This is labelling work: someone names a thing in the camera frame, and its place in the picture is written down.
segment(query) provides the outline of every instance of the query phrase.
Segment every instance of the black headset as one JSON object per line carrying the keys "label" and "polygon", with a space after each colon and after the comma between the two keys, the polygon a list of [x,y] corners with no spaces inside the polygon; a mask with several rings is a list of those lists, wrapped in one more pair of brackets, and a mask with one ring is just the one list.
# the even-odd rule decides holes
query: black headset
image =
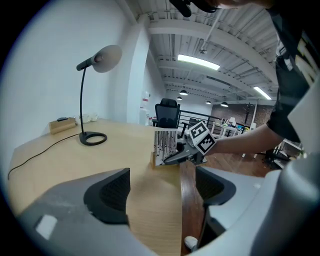
{"label": "black headset", "polygon": [[191,3],[206,13],[214,13],[219,9],[210,6],[205,0],[170,0],[170,3],[186,18],[190,17],[192,14],[189,7]]}

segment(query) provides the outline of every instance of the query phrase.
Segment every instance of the black and white marker cube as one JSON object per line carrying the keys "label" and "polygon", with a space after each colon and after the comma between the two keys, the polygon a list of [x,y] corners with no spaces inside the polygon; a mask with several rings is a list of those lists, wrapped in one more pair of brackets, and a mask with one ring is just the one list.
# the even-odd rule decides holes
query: black and white marker cube
{"label": "black and white marker cube", "polygon": [[192,126],[189,133],[193,145],[202,155],[205,155],[216,143],[216,139],[202,121]]}

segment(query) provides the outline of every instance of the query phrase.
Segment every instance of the lamp base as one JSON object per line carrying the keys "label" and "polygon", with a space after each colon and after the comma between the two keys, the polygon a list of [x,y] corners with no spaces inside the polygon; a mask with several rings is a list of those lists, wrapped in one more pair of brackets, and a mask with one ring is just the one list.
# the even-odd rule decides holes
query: lamp base
{"label": "lamp base", "polygon": [[[103,137],[102,140],[97,142],[88,142],[87,140],[92,137]],[[79,134],[79,138],[82,144],[87,146],[95,146],[99,145],[101,143],[104,143],[107,140],[107,135],[101,132],[95,132],[95,131],[85,131]]]}

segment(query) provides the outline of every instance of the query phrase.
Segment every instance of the ceiling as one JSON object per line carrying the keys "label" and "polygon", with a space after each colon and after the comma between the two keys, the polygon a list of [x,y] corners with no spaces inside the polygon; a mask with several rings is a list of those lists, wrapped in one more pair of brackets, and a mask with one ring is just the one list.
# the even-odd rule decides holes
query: ceiling
{"label": "ceiling", "polygon": [[[253,89],[259,86],[276,99],[274,58],[278,40],[264,8],[248,4],[206,13],[191,4],[190,18],[183,17],[169,0],[137,0],[133,8],[150,19],[150,49],[167,90],[180,91],[185,86],[189,93],[215,102],[265,100]],[[202,54],[207,37],[206,54]],[[180,62],[179,54],[220,68],[215,71]]]}

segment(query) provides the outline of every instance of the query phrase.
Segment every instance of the black mesh office chair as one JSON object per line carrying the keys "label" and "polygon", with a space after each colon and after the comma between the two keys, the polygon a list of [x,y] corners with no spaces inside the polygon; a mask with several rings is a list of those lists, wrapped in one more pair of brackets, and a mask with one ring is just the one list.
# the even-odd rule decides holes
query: black mesh office chair
{"label": "black mesh office chair", "polygon": [[156,120],[153,126],[160,128],[178,128],[180,104],[174,99],[163,98],[160,104],[155,105]]}

